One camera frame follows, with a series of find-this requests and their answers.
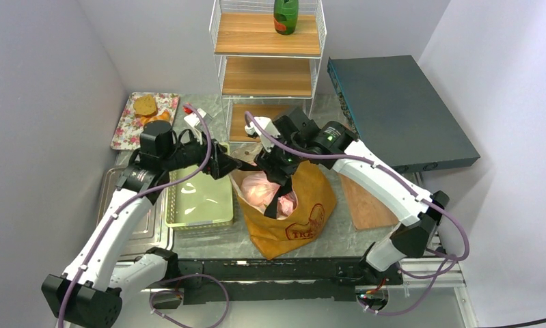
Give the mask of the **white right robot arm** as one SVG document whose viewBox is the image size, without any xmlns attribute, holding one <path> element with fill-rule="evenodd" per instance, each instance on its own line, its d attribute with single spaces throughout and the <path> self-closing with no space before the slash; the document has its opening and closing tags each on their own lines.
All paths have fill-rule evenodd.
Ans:
<svg viewBox="0 0 546 328">
<path fill-rule="evenodd" d="M 395 230 L 364 254 L 361 263 L 371 273 L 386 272 L 402 259 L 424 255 L 441 220 L 445 193 L 411 184 L 341 123 L 330 121 L 320 128 L 308 118 L 285 115 L 276 121 L 247 116 L 245 121 L 245 132 L 261 140 L 256 164 L 270 181 L 285 185 L 295 181 L 304 163 L 322 165 L 357 183 L 394 214 Z"/>
</svg>

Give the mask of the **green plastic basket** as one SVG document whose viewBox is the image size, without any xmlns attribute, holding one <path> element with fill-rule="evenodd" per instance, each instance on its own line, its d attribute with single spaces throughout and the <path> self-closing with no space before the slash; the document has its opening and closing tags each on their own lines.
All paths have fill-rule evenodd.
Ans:
<svg viewBox="0 0 546 328">
<path fill-rule="evenodd" d="M 163 197 L 163 221 L 174 230 L 221 228 L 233 224 L 233 190 L 228 175 L 215 180 L 198 173 L 164 189 Z"/>
</svg>

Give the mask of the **green glass bottle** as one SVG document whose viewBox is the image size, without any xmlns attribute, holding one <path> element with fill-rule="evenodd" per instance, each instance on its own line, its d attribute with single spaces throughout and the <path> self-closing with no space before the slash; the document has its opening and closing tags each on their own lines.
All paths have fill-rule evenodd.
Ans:
<svg viewBox="0 0 546 328">
<path fill-rule="evenodd" d="M 298 0 L 274 0 L 273 22 L 276 32 L 285 36 L 294 33 L 298 14 Z"/>
</svg>

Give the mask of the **grey metal equipment box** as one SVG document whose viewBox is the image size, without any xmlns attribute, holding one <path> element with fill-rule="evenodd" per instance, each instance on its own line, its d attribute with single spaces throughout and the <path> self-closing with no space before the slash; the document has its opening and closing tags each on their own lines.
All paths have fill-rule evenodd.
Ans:
<svg viewBox="0 0 546 328">
<path fill-rule="evenodd" d="M 348 125 L 398 173 L 472 166 L 480 154 L 410 55 L 329 59 Z"/>
</svg>

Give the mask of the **brown bread slice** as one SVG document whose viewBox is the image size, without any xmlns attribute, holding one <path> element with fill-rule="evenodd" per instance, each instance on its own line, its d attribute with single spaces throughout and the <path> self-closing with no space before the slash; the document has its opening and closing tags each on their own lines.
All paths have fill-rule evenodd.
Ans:
<svg viewBox="0 0 546 328">
<path fill-rule="evenodd" d="M 155 97 L 152 94 L 136 98 L 133 101 L 133 109 L 136 117 L 148 118 L 155 116 L 158 111 Z"/>
</svg>

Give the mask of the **wooden board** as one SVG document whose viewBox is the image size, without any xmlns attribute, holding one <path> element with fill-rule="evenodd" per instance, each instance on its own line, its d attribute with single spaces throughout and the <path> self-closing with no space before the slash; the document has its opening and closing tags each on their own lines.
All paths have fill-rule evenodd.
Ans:
<svg viewBox="0 0 546 328">
<path fill-rule="evenodd" d="M 391 228 L 398 224 L 396 216 L 376 197 L 350 178 L 338 176 L 356 230 Z"/>
</svg>

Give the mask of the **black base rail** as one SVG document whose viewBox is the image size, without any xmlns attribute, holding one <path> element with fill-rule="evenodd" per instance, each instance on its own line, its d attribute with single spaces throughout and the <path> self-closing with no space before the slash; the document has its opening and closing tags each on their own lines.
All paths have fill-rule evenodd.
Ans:
<svg viewBox="0 0 546 328">
<path fill-rule="evenodd" d="M 177 287 L 186 305 L 223 301 L 224 292 L 232 301 L 355 301 L 365 289 L 403 283 L 396 266 L 371 273 L 357 257 L 181 259 L 178 267 L 151 287 Z"/>
</svg>

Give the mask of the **brown paper grocery bag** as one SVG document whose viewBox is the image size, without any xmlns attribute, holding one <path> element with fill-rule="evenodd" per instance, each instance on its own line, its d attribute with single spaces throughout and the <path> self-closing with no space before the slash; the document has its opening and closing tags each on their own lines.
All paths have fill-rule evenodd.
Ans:
<svg viewBox="0 0 546 328">
<path fill-rule="evenodd" d="M 264 215 L 262 207 L 252 206 L 241 191 L 243 179 L 253 172 L 235 170 L 230 174 L 232 187 L 243 212 L 249 239 L 268 260 L 298 249 L 319 237 L 336 207 L 336 197 L 322 171 L 303 162 L 292 176 L 296 206 L 284 219 Z"/>
</svg>

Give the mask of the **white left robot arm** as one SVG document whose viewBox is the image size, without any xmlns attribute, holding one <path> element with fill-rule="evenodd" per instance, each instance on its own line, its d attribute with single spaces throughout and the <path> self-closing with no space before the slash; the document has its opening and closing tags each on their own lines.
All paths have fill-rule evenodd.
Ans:
<svg viewBox="0 0 546 328">
<path fill-rule="evenodd" d="M 125 269 L 115 267 L 137 224 L 172 185 L 172 171 L 194 167 L 196 173 L 220 179 L 247 167 L 229 156 L 208 130 L 182 142 L 169 122 L 159 120 L 147 123 L 139 140 L 88 242 L 62 274 L 48 275 L 42 284 L 59 327 L 111 327 L 133 295 L 154 283 L 181 278 L 178 255 L 161 247 L 150 248 Z"/>
</svg>

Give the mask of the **floral tray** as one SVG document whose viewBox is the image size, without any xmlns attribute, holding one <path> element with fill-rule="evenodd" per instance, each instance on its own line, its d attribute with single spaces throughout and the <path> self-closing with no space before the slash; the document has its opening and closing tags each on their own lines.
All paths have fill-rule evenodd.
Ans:
<svg viewBox="0 0 546 328">
<path fill-rule="evenodd" d="M 154 99 L 156 111 L 154 115 L 139 115 L 135 103 Z M 149 122 L 163 120 L 174 122 L 180 96 L 175 93 L 133 92 L 126 101 L 124 110 L 115 128 L 110 147 L 112 150 L 136 150 L 140 147 L 139 136 L 144 125 Z"/>
</svg>

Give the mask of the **croissant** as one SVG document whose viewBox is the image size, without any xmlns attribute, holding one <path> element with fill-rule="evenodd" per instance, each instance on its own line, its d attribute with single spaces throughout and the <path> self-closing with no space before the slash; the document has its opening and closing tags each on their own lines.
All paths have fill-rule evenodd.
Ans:
<svg viewBox="0 0 546 328">
<path fill-rule="evenodd" d="M 154 116 L 141 116 L 139 118 L 139 122 L 142 126 L 145 126 L 149 122 L 155 122 L 155 121 L 170 121 L 171 114 L 169 111 L 162 111 L 161 113 L 158 113 Z"/>
</svg>

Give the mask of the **pink plastic bag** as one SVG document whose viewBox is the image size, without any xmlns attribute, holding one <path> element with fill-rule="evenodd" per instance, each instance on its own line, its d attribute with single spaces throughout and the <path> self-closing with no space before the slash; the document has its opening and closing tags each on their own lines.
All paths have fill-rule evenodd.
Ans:
<svg viewBox="0 0 546 328">
<path fill-rule="evenodd" d="M 264 172 L 256 172 L 245 177 L 241 183 L 241 195 L 243 199 L 262 214 L 266 205 L 270 202 L 274 190 Z M 281 196 L 277 208 L 277 219 L 284 220 L 297 207 L 297 196 L 295 200 Z"/>
</svg>

